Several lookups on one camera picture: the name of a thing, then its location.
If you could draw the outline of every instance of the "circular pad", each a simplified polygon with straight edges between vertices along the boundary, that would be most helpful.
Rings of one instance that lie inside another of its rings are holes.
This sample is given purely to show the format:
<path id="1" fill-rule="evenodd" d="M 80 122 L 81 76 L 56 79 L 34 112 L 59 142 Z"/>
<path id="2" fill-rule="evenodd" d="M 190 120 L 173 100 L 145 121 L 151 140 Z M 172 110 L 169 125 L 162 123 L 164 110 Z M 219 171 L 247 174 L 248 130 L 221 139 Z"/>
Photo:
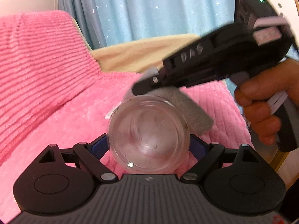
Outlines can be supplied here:
<path id="1" fill-rule="evenodd" d="M 60 174 L 47 174 L 39 177 L 35 183 L 35 189 L 42 194 L 57 194 L 64 191 L 69 184 L 67 177 Z"/>
<path id="2" fill-rule="evenodd" d="M 204 181 L 204 190 L 216 207 L 238 215 L 274 210 L 285 195 L 284 182 L 270 166 L 251 162 L 212 172 Z"/>

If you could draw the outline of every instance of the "ribbed gray surface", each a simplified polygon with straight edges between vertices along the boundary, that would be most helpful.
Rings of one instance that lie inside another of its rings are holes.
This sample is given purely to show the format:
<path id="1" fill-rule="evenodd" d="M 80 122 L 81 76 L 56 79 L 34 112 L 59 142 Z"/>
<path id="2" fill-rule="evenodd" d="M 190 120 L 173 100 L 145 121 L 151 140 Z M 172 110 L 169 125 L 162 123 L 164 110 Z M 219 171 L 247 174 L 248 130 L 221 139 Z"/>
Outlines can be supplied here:
<path id="1" fill-rule="evenodd" d="M 102 185 L 72 213 L 55 217 L 21 213 L 10 224 L 272 224 L 276 215 L 227 214 L 211 205 L 196 185 L 183 184 L 174 175 L 124 175 L 117 183 Z"/>

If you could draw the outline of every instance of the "logo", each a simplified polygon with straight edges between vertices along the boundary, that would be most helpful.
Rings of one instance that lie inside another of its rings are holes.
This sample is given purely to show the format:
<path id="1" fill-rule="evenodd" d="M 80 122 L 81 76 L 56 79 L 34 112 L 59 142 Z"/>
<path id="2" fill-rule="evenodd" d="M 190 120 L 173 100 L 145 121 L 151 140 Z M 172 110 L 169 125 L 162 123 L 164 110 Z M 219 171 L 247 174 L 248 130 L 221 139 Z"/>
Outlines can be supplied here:
<path id="1" fill-rule="evenodd" d="M 196 55 L 196 52 L 197 52 L 198 55 L 200 55 L 200 54 L 202 53 L 202 50 L 203 50 L 203 47 L 201 46 L 201 44 L 198 44 L 198 45 L 196 46 L 196 48 L 191 48 L 191 49 L 189 50 L 189 52 L 188 52 L 188 51 L 183 52 L 183 53 L 181 54 L 182 62 L 184 63 L 184 62 L 187 61 L 187 59 L 191 59 L 192 57 L 194 57 L 194 56 Z"/>
<path id="2" fill-rule="evenodd" d="M 153 180 L 153 179 L 154 179 L 154 178 L 151 177 L 151 176 L 147 176 L 147 178 L 145 178 L 146 181 L 151 181 L 151 180 Z"/>

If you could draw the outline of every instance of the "triangular hole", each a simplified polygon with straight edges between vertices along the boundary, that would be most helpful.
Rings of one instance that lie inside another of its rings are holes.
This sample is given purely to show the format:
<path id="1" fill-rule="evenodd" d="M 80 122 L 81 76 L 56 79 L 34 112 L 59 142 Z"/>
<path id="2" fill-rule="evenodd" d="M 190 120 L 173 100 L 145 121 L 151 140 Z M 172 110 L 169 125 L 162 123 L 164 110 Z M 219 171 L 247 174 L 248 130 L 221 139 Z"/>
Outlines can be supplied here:
<path id="1" fill-rule="evenodd" d="M 243 151 L 243 158 L 242 158 L 242 161 L 247 161 L 247 162 L 259 162 L 255 156 L 251 153 L 250 150 L 248 149 L 245 149 Z"/>
<path id="2" fill-rule="evenodd" d="M 54 152 L 52 150 L 47 151 L 47 153 L 42 157 L 42 159 L 39 161 L 39 163 L 44 162 L 52 162 L 55 161 Z"/>

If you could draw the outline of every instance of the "pink blanket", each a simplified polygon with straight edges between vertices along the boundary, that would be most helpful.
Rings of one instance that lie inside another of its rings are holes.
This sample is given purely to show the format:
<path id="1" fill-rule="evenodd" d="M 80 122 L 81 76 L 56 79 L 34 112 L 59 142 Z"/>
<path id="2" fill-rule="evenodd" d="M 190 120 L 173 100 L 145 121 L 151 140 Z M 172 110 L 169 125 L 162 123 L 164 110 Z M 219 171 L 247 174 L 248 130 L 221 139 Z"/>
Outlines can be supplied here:
<path id="1" fill-rule="evenodd" d="M 0 18 L 0 219 L 19 213 L 15 180 L 49 144 L 70 148 L 106 132 L 105 115 L 131 84 L 134 73 L 102 73 L 71 17 L 61 11 Z M 201 138 L 229 148 L 251 144 L 240 111 L 224 84 L 183 89 L 215 124 Z M 101 160 L 124 173 L 109 152 Z M 178 175 L 196 163 L 189 154 Z"/>

